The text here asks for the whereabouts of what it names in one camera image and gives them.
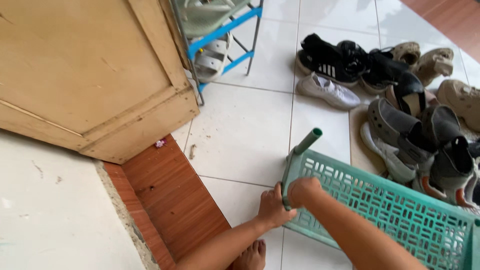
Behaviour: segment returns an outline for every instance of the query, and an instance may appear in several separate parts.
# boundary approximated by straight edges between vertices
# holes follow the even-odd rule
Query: foot
[[[233,270],[263,270],[266,251],[265,240],[256,240],[233,262]]]

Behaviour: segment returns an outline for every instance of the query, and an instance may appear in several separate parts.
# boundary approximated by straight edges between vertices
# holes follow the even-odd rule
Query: green plastic basket
[[[312,130],[287,157],[282,180],[286,208],[288,185],[315,176],[333,198],[369,220],[428,269],[480,270],[480,219],[457,207],[351,167],[308,147],[322,135]],[[285,227],[339,248],[306,209]]]

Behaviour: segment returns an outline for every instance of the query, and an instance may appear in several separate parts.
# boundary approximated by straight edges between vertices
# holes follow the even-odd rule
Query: hand
[[[297,215],[297,210],[285,210],[282,202],[280,182],[273,190],[264,191],[260,197],[260,209],[256,218],[267,225],[268,229],[280,227]]]
[[[303,206],[301,200],[311,192],[324,192],[320,180],[316,177],[303,177],[290,183],[288,186],[287,197],[292,208]]]

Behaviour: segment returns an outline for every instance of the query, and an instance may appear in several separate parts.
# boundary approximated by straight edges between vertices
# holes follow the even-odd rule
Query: white sandal
[[[202,48],[200,55],[195,57],[194,65],[199,82],[214,81],[223,73],[231,40],[232,35],[228,32],[208,43]]]

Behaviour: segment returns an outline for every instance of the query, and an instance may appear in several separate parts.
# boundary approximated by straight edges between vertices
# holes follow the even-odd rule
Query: white sneaker
[[[382,157],[388,172],[397,183],[405,184],[415,178],[416,170],[405,165],[396,155],[399,150],[370,132],[368,122],[365,122],[360,128],[360,136],[368,149]]]
[[[297,90],[304,95],[323,98],[328,104],[341,110],[353,109],[360,105],[360,98],[350,89],[319,77],[315,72],[301,79],[297,84]]]

